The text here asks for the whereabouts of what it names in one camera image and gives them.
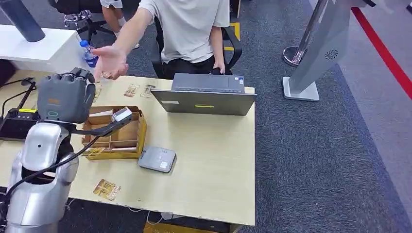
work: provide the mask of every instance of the human hand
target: human hand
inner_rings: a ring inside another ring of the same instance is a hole
[[[224,66],[224,60],[216,60],[215,64],[213,65],[213,69],[214,68],[219,68],[220,69],[220,73],[224,74],[225,72],[225,66]]]
[[[126,63],[126,54],[114,46],[105,46],[94,49],[94,55],[99,56],[94,72],[95,80],[101,77],[116,80],[125,75],[129,65]]]

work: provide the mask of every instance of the laptop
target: laptop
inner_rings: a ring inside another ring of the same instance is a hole
[[[169,113],[245,116],[257,95],[244,93],[243,81],[242,76],[176,74],[172,90],[151,92]]]

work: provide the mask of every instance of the wooden desk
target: wooden desk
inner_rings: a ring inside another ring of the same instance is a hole
[[[18,71],[13,79],[45,73]],[[123,95],[128,85],[140,88],[133,97]],[[218,116],[167,113],[152,96],[141,97],[146,84],[170,89],[169,80],[125,76],[106,81],[94,106],[137,105],[146,116],[146,145],[176,151],[177,160],[171,173],[143,169],[136,160],[88,161],[80,165],[70,190],[70,197],[109,204],[130,206],[157,212],[210,219],[240,225],[255,224],[255,107],[247,116]],[[27,87],[19,84],[0,91],[3,102]],[[254,89],[247,87],[247,93]],[[35,106],[32,93],[25,107]],[[10,101],[6,110],[17,106]],[[73,135],[75,151],[83,146],[81,137]],[[0,142],[0,185],[7,186],[11,163],[21,149],[19,142]],[[114,201],[92,193],[101,179],[121,186]]]

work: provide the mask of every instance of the laptop lid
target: laptop lid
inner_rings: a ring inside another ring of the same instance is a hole
[[[245,116],[256,94],[215,93],[152,89],[152,94],[169,113]]]

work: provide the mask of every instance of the red floor line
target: red floor line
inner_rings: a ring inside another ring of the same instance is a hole
[[[379,38],[378,34],[372,28],[371,24],[368,22],[362,11],[358,7],[353,7],[352,13],[355,15],[360,26],[363,28],[366,35],[369,37],[369,40],[372,42],[373,46],[378,51],[380,57],[385,62],[388,69],[395,76],[396,80],[401,85],[406,94],[409,96],[409,98],[412,99],[412,81],[409,79],[409,77],[402,70],[398,62],[389,52],[388,48]]]

